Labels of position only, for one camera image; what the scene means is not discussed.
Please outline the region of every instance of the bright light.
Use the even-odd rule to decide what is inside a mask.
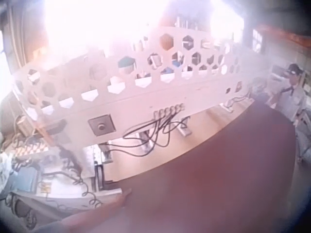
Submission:
[[[75,50],[105,47],[112,41],[135,41],[147,24],[158,23],[168,0],[45,0],[49,46]]]
[[[216,39],[233,39],[235,42],[242,40],[244,20],[222,0],[211,0],[213,12],[211,15],[211,35]]]
[[[0,31],[0,102],[12,90],[12,75],[3,50],[2,32]]]

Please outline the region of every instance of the white metal panel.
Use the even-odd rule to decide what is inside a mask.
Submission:
[[[184,111],[177,116],[182,118],[241,97],[253,78],[269,72],[263,56],[232,41],[215,46],[216,41],[206,32],[159,27],[146,37],[148,43],[142,51],[129,46],[127,50],[114,50],[109,57],[98,50],[75,51],[66,57],[48,53],[14,74],[16,97],[41,127],[66,119],[63,133],[77,149],[120,138],[133,126],[153,120],[154,111],[160,109],[184,104]],[[165,50],[163,40],[171,41],[172,48]],[[174,59],[181,54],[178,67]],[[158,56],[160,64],[151,66],[150,56]],[[193,57],[198,56],[199,62],[194,62]],[[130,74],[118,67],[124,57],[135,60]],[[164,74],[166,68],[173,73]],[[35,71],[40,73],[38,81],[32,79],[37,76]],[[137,79],[142,73],[150,77]],[[110,84],[114,77],[117,81]],[[30,101],[29,94],[37,100]],[[116,130],[96,137],[88,120],[107,114]]]

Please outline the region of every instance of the white shirt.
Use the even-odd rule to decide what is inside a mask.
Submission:
[[[279,92],[291,87],[289,80],[285,80]],[[295,121],[296,114],[302,109],[306,108],[306,94],[300,85],[293,86],[294,91],[291,90],[283,92],[280,100],[276,104],[276,109],[284,114],[291,122]]]

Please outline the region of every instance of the wooden tabletop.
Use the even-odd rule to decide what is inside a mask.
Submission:
[[[119,181],[151,170],[157,166],[171,161],[178,156],[183,155],[192,148],[205,142],[226,125],[243,113],[252,103],[252,100],[244,100],[234,104],[232,113],[221,108],[219,105],[206,111],[197,113],[188,120],[188,127],[192,134],[184,137],[176,129],[172,131],[170,143],[167,147],[161,148],[155,146],[155,149],[146,157],[137,158],[122,152],[112,152],[113,163],[104,165],[104,174],[106,180]],[[159,134],[158,143],[165,145],[167,135]],[[139,144],[133,140],[113,140],[115,145],[134,145]],[[134,154],[143,154],[140,147],[126,148],[125,151]]]
[[[133,193],[122,213],[98,232],[270,232],[290,189],[294,161],[293,125],[254,102],[183,155],[121,180]]]

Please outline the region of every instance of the cap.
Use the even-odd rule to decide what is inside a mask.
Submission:
[[[296,63],[290,64],[287,71],[289,74],[295,74],[295,75],[300,75],[303,73],[303,70],[299,68],[299,66]]]

